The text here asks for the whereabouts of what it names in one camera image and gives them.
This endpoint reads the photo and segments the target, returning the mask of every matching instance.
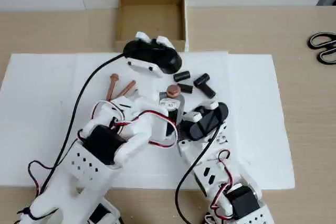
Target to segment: screw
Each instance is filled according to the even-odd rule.
[[[118,97],[122,97],[123,95],[125,95],[128,91],[130,91],[130,89],[132,89],[136,84],[136,81],[131,81],[130,83],[128,83],[128,85],[121,90],[121,92],[116,96],[116,98]]]
[[[106,95],[106,100],[107,101],[112,100],[113,90],[114,90],[114,87],[116,86],[115,83],[119,80],[119,76],[116,73],[113,73],[110,76],[110,78],[111,78],[110,87],[109,87],[109,91],[107,92],[107,95]]]

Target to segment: white paper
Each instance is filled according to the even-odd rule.
[[[295,187],[272,55],[229,55],[239,160],[262,189]]]
[[[0,185],[32,185],[26,172],[28,162],[39,159],[46,164],[53,163],[64,139],[69,113],[81,86],[93,69],[115,55],[117,54],[12,56],[0,92],[0,137],[4,146],[0,150],[0,167],[6,171],[5,176],[0,178]],[[236,63],[233,57],[228,58],[225,52],[181,55],[183,57],[182,69],[187,69],[192,73],[192,78],[186,80],[186,84],[192,84],[193,79],[205,72],[210,74],[211,79],[208,84],[216,90],[218,100],[227,103],[230,108],[229,124],[233,129],[231,138],[237,137],[239,140],[237,145],[241,161],[253,178],[259,182],[261,188],[292,188],[294,180],[291,157],[271,57],[253,56],[258,59],[253,63],[255,67],[260,65],[261,70],[265,67],[271,69],[264,71],[264,74],[260,73],[260,75],[251,77],[250,72],[247,71],[249,70],[247,63],[240,60],[240,57],[237,57],[239,63]],[[112,73],[118,73],[121,77],[116,93],[129,81],[135,79],[141,82],[142,79],[123,60],[102,69],[88,85],[82,97],[70,141],[76,137],[77,129],[89,120],[94,102],[106,96],[110,82],[109,76]],[[247,125],[244,121],[244,118],[248,117],[246,113],[255,114],[256,111],[260,112],[258,106],[264,106],[263,103],[256,102],[258,106],[250,110],[245,109],[249,102],[252,102],[253,97],[258,99],[260,97],[254,96],[253,89],[245,89],[242,85],[244,82],[241,81],[244,77],[248,77],[250,83],[259,84],[260,91],[271,100],[266,113],[259,113],[259,121],[260,124],[266,123],[263,126],[265,128],[277,129],[279,136],[272,138],[266,144],[265,140],[269,139],[269,134],[272,132],[264,131],[263,134],[257,136],[258,128],[252,129],[251,126],[258,124],[257,120],[251,125]],[[163,80],[156,82],[157,90],[163,91],[167,85],[172,83],[172,76],[165,76]],[[194,108],[204,98],[204,95],[197,89],[194,89],[193,94],[186,94],[185,110]],[[265,120],[269,116],[268,111],[278,120],[269,122]],[[23,132],[25,137],[22,137],[17,130],[20,125],[24,129],[20,132]],[[251,142],[254,145],[249,144],[248,147],[245,145],[249,143],[246,140],[246,134],[241,133],[247,130],[254,130],[250,134],[253,136]],[[14,158],[14,153],[15,157],[20,156],[21,158],[19,160]],[[260,155],[260,153],[269,153],[269,155]],[[272,162],[277,166],[268,165],[269,160],[265,162],[265,159],[269,157],[272,157]],[[163,150],[148,146],[126,164],[123,173],[112,185],[129,188],[174,189],[186,170],[187,167],[177,149]],[[45,177],[45,172],[39,167],[34,168],[33,172],[40,181]],[[192,176],[186,181],[184,188],[198,188]]]

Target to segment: table surface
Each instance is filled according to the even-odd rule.
[[[115,14],[115,10],[0,13],[0,79],[15,52],[111,52]],[[276,223],[336,221],[336,67],[318,63],[317,52],[306,46],[314,32],[335,32],[335,17],[335,7],[188,10],[191,51],[274,57],[296,178],[294,190],[264,192]],[[33,195],[31,188],[0,188],[0,223],[13,223],[15,212]],[[114,190],[108,198],[126,224],[182,223],[174,191]],[[183,191],[181,207],[193,223],[201,223],[207,202],[199,191]]]

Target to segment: open cardboard box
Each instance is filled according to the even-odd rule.
[[[119,0],[115,50],[122,52],[137,31],[167,37],[177,51],[187,51],[185,0]]]

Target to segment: black scissors handle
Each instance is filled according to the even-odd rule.
[[[326,42],[315,44],[313,41],[318,37],[325,37],[328,38],[329,40]],[[325,65],[336,65],[336,60],[326,60],[324,58],[326,55],[330,55],[336,52],[336,34],[327,32],[314,34],[308,39],[307,45],[311,49],[325,48],[326,49],[325,51],[322,51],[317,55],[317,60]]]

